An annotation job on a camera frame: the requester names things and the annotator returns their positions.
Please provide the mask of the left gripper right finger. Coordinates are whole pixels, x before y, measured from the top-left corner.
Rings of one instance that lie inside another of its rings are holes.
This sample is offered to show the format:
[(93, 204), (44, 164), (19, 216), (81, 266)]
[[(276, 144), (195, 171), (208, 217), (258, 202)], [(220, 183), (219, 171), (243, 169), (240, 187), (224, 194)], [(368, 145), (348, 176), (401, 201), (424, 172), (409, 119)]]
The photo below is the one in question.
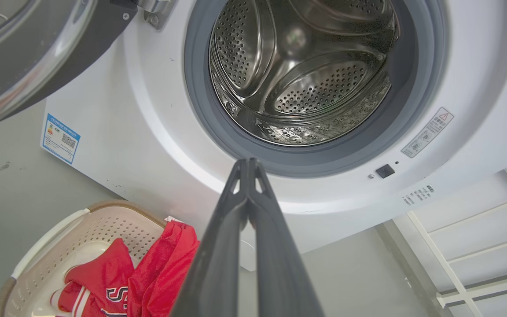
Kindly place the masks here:
[(262, 164), (248, 160), (261, 317), (322, 317), (323, 309)]

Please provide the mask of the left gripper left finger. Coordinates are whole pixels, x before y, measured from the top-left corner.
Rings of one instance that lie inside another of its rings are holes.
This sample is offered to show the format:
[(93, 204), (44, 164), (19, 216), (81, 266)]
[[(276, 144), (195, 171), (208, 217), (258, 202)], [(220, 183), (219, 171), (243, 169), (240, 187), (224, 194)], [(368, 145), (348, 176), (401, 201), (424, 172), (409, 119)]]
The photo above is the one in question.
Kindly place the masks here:
[(234, 164), (171, 309), (172, 317), (237, 316), (239, 245), (247, 221), (242, 180), (246, 170), (245, 159)]

